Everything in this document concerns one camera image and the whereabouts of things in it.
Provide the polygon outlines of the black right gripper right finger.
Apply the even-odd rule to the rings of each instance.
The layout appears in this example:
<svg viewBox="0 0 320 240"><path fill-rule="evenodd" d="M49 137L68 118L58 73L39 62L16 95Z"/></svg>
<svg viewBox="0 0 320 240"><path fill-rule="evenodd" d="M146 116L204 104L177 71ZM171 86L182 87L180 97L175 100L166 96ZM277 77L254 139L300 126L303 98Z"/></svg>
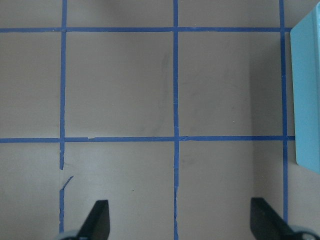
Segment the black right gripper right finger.
<svg viewBox="0 0 320 240"><path fill-rule="evenodd" d="M250 200L250 230L256 240L294 240L295 232L262 197Z"/></svg>

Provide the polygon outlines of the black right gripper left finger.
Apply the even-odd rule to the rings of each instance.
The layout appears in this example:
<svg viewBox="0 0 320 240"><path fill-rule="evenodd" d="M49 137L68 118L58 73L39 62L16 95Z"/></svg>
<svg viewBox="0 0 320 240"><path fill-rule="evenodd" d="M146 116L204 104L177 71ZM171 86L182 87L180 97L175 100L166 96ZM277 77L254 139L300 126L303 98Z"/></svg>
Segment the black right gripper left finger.
<svg viewBox="0 0 320 240"><path fill-rule="evenodd" d="M107 240L110 235L108 200L97 200L78 231L76 240Z"/></svg>

